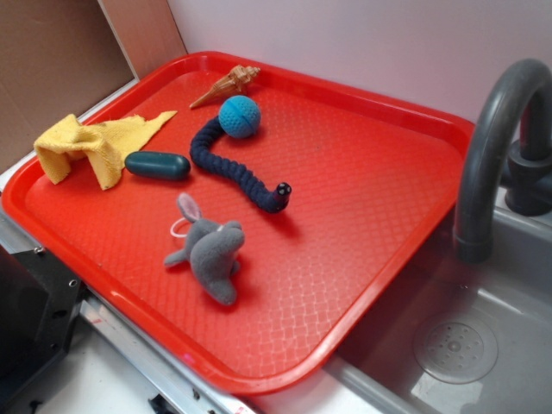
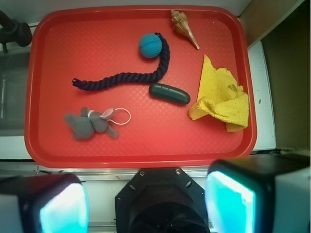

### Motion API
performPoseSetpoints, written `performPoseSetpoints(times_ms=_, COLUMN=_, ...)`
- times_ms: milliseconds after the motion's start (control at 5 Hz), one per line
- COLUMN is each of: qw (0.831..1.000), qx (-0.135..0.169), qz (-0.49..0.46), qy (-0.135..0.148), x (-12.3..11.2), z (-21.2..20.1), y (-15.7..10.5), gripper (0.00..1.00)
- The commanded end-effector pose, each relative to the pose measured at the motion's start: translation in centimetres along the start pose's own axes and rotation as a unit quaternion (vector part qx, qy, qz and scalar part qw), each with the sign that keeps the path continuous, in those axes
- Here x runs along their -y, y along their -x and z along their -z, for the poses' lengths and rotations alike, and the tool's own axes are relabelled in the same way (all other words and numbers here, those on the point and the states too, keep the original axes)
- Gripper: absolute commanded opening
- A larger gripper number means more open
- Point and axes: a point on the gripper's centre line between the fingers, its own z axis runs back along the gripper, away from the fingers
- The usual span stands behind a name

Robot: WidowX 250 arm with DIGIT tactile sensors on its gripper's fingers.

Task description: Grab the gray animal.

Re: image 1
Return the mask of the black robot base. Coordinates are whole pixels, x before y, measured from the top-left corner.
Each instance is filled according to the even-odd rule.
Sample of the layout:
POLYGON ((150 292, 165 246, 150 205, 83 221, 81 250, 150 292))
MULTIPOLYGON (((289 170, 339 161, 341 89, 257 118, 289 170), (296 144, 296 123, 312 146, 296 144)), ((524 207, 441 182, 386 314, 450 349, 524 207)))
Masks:
POLYGON ((1 403, 68 352, 81 279, 55 255, 1 249, 1 403))

